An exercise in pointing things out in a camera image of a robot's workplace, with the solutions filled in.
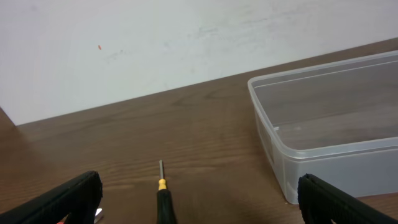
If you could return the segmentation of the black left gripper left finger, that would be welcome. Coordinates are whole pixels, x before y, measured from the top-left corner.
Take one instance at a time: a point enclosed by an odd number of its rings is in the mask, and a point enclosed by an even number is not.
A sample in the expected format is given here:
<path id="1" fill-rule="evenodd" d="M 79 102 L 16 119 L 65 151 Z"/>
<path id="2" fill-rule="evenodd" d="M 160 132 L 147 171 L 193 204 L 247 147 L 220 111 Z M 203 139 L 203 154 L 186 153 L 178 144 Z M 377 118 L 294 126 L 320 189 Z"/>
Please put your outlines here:
<path id="1" fill-rule="evenodd" d="M 7 224 L 94 224 L 103 197 L 99 173 L 85 172 L 58 187 L 1 214 Z"/>

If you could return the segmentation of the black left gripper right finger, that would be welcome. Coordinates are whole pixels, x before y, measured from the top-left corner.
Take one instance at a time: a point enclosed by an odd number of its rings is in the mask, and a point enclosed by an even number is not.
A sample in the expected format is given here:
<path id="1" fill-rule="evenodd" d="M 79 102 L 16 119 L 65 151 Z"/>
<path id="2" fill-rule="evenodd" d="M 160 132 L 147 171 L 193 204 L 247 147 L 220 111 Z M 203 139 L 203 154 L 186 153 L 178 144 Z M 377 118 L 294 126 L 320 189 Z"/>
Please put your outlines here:
<path id="1" fill-rule="evenodd" d="M 306 224 L 397 224 L 397 220 L 312 174 L 298 180 L 298 204 Z"/>

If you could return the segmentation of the red black cutting pliers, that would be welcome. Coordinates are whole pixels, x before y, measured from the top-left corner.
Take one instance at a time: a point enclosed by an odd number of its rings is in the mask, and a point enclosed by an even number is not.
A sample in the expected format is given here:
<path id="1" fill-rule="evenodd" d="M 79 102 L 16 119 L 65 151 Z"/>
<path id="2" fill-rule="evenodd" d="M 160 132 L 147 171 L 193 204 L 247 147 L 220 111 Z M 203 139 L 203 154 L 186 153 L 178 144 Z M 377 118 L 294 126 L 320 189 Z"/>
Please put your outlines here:
<path id="1" fill-rule="evenodd" d="M 102 209 L 102 208 L 98 208 L 98 209 L 96 210 L 96 213 L 95 213 L 95 218 L 94 218 L 93 224 L 97 224 L 100 220 L 103 219 L 103 217 L 104 217 L 103 209 Z M 57 224 L 64 224 L 67 218 L 68 218 L 67 216 L 64 217 L 64 218 L 63 218 L 62 220 L 60 220 Z"/>

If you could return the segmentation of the black yellow screwdriver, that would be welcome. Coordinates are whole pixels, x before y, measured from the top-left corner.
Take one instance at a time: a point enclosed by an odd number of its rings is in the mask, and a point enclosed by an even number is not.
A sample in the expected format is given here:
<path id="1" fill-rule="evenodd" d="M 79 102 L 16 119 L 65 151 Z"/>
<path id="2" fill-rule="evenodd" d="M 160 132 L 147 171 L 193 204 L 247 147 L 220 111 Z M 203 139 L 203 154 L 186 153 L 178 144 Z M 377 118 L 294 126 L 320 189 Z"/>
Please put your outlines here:
<path id="1" fill-rule="evenodd" d="M 167 188 L 163 160 L 159 161 L 160 180 L 157 191 L 157 224 L 177 224 L 171 191 Z"/>

